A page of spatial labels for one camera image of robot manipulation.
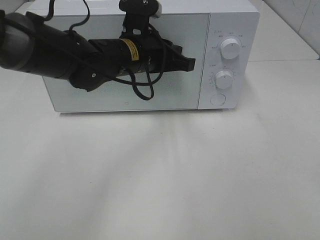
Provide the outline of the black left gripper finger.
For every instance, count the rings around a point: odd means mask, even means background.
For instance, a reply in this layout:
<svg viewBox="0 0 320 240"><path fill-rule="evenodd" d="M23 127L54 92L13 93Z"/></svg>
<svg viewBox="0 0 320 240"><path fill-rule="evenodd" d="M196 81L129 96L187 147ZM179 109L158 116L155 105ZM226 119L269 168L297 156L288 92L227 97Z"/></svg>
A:
<svg viewBox="0 0 320 240"><path fill-rule="evenodd" d="M178 54L173 57L172 70L191 72L195 68L195 63L195 58L185 57L184 55Z"/></svg>

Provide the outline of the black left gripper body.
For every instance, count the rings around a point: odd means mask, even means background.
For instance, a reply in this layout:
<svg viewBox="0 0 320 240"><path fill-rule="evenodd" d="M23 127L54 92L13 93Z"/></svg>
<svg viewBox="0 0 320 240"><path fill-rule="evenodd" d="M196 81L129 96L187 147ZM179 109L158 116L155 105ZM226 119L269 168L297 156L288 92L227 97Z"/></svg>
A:
<svg viewBox="0 0 320 240"><path fill-rule="evenodd" d="M183 69L183 48L161 37L159 31L150 24L148 16L127 14L119 39L130 53L121 64L133 73L152 74L175 72Z"/></svg>

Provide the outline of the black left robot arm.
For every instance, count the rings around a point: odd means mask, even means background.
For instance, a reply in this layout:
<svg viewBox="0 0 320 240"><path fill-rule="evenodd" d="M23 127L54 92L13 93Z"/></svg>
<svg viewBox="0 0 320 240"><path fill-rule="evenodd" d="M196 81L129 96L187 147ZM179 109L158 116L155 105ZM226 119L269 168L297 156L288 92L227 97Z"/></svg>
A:
<svg viewBox="0 0 320 240"><path fill-rule="evenodd" d="M61 79L91 92L109 81L136 73L191 72L195 59L148 26L142 34L124 32L115 39L87 40L59 30L37 14L0 13L0 66Z"/></svg>

